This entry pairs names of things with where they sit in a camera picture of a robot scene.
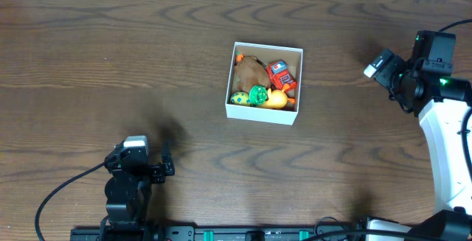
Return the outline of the yellow rubber duck blue cap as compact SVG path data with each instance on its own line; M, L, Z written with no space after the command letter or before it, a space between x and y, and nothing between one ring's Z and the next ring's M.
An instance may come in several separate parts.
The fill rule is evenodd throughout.
M267 99L262 105L258 105L258 108L267 108L267 109L282 109L287 104L294 104L295 99L288 97L286 91L289 89L289 84L284 84L282 89L272 90L269 88L267 90Z

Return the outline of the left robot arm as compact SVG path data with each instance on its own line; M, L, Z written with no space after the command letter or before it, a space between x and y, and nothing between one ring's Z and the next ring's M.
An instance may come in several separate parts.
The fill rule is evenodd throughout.
M168 142L161 149L162 161L148 163L146 136L129 136L105 157L112 174L105 185L107 217L100 223L98 240L163 240L160 227L147 221L152 185L175 175Z

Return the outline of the red toy fire truck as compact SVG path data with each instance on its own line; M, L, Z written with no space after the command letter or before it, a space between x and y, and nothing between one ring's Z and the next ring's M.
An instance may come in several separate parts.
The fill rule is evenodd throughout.
M297 83L289 72L285 61L274 61L265 67L265 71L275 89L288 92L297 87Z

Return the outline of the brown plush toy with carrot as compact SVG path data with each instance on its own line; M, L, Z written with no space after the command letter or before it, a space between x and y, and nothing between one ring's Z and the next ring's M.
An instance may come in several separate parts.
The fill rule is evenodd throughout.
M236 64L234 65L235 76L238 78L236 89L247 93L256 86L264 88L271 86L271 81L264 68L255 56L237 53Z

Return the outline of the yellow ball with blue letters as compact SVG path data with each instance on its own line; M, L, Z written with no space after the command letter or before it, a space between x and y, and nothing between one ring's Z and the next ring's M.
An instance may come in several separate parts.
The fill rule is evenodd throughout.
M245 91L237 91L231 95L229 103L232 105L251 106L249 94Z

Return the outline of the green plastic round toy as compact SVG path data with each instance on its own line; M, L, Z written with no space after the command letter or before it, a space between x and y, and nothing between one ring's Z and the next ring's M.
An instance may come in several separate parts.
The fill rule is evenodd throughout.
M252 105L262 105L268 99L268 91L262 85L254 85L249 92L249 101Z

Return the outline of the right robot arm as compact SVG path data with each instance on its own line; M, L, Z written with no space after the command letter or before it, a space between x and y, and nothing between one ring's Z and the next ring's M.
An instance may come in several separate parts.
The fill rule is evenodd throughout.
M366 240L471 239L471 84L451 77L451 50L409 61L388 49L364 73L418 118L434 180L434 215L417 226L369 219Z

